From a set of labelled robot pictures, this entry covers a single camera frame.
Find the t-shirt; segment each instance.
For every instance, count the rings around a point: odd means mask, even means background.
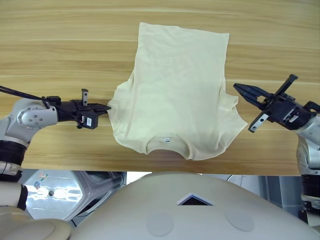
[[[116,141],[185,159],[222,154],[247,125],[226,94],[229,33],[140,23],[134,70],[108,111]]]

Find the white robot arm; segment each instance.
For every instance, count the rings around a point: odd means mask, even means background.
[[[71,228],[57,219],[36,220],[24,210],[28,190],[18,183],[21,164],[33,136],[58,122],[76,121],[78,128],[95,129],[99,115],[110,107],[88,103],[88,90],[82,100],[61,102],[58,96],[36,97],[0,86],[0,92],[23,97],[12,112],[0,120],[0,239],[66,240]]]

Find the wood grain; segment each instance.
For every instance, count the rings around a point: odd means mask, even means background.
[[[294,73],[288,93],[320,102],[318,0],[4,0],[0,1],[0,84],[37,96],[107,104],[134,66],[140,22],[230,33],[226,89],[234,83],[274,92]],[[17,97],[0,94],[0,118]],[[239,99],[251,122],[259,110]],[[277,124],[246,129],[227,151],[204,161],[177,153],[139,154],[113,138],[108,116],[94,131],[64,122],[34,137],[24,168],[99,171],[187,171],[297,175],[297,137]]]

